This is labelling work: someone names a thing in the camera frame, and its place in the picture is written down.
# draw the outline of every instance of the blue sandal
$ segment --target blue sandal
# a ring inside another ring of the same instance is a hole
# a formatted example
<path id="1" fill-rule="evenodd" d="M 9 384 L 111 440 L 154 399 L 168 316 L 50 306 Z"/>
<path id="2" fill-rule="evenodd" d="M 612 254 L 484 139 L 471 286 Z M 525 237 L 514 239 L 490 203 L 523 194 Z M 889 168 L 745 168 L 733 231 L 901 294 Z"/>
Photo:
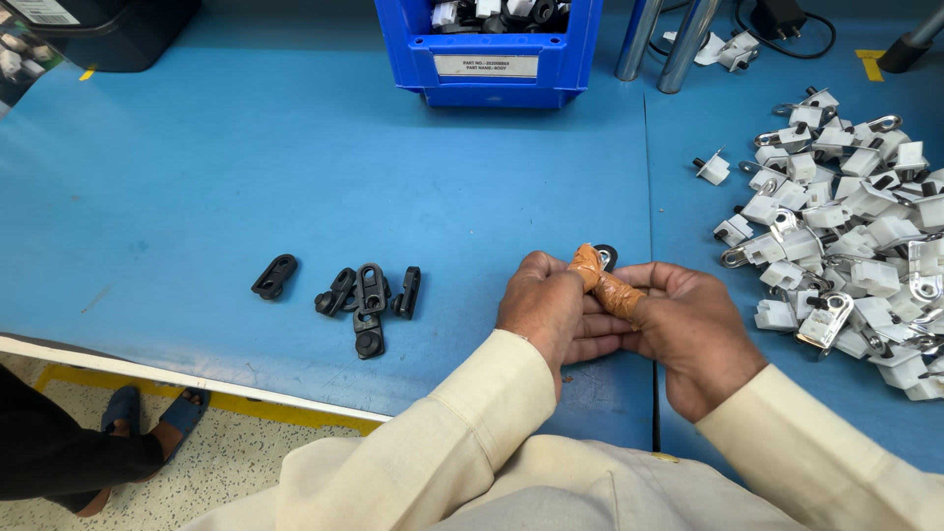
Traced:
<path id="1" fill-rule="evenodd" d="M 177 398 L 174 399 L 174 403 L 160 416 L 161 420 L 166 420 L 168 424 L 174 426 L 183 434 L 183 438 L 177 444 L 177 447 L 171 453 L 170 457 L 164 461 L 165 465 L 170 463 L 171 459 L 177 455 L 177 450 L 180 450 L 180 447 L 183 446 L 183 441 L 187 440 L 187 437 L 194 431 L 196 424 L 203 418 L 203 414 L 207 411 L 207 406 L 210 404 L 210 392 L 207 389 L 187 387 L 185 390 L 190 391 L 192 396 L 200 397 L 200 405 L 191 403 L 189 400 L 183 398 L 183 396 L 177 396 Z"/>
<path id="2" fill-rule="evenodd" d="M 102 414 L 102 433 L 115 431 L 116 420 L 126 420 L 133 436 L 141 432 L 141 392 L 137 387 L 125 385 L 111 395 L 109 407 Z"/>

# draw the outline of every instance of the power adapter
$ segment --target power adapter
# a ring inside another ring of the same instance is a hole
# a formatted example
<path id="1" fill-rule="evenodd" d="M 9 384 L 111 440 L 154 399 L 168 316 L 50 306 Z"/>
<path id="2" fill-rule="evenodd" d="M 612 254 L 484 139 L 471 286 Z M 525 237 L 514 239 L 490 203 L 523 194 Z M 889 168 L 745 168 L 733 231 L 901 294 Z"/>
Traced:
<path id="1" fill-rule="evenodd" d="M 758 35 L 773 41 L 799 37 L 800 28 L 806 24 L 806 13 L 796 0 L 757 0 L 757 7 L 750 12 L 750 23 Z"/>

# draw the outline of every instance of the hand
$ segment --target hand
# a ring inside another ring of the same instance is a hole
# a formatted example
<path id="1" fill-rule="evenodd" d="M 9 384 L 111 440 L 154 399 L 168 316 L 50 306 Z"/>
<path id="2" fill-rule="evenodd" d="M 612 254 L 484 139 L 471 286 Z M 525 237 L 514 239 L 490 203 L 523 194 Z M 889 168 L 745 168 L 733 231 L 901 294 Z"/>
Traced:
<path id="1" fill-rule="evenodd" d="M 585 296 L 583 279 L 567 271 L 567 262 L 536 250 L 508 281 L 495 328 L 525 337 L 541 352 L 559 401 L 561 365 L 616 351 L 632 325 Z"/>
<path id="2" fill-rule="evenodd" d="M 707 273 L 650 262 L 613 272 L 649 296 L 632 316 L 639 332 L 622 347 L 666 368 L 668 403 L 698 422 L 767 366 L 724 284 Z"/>

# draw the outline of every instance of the blue plastic bin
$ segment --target blue plastic bin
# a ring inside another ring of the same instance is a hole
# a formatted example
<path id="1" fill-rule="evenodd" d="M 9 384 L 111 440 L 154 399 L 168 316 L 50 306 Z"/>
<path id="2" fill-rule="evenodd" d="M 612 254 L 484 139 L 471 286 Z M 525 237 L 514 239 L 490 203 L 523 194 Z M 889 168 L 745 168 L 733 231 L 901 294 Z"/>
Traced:
<path id="1" fill-rule="evenodd" d="M 560 109 L 587 90 L 602 0 L 573 0 L 566 33 L 459 35 L 430 34 L 429 0 L 375 2 L 396 86 L 424 94 L 432 106 Z M 491 76 L 493 68 L 511 69 L 514 77 Z"/>

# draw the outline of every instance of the black pants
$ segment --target black pants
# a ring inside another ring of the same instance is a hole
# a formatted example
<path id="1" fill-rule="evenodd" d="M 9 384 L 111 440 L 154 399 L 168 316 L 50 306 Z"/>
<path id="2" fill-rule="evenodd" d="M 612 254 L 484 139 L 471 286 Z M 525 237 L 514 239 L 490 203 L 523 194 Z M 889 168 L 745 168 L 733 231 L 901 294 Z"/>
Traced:
<path id="1" fill-rule="evenodd" d="M 143 479 L 163 464 L 156 437 L 84 430 L 2 365 L 0 433 L 0 500 L 43 497 L 78 512 L 102 488 Z"/>

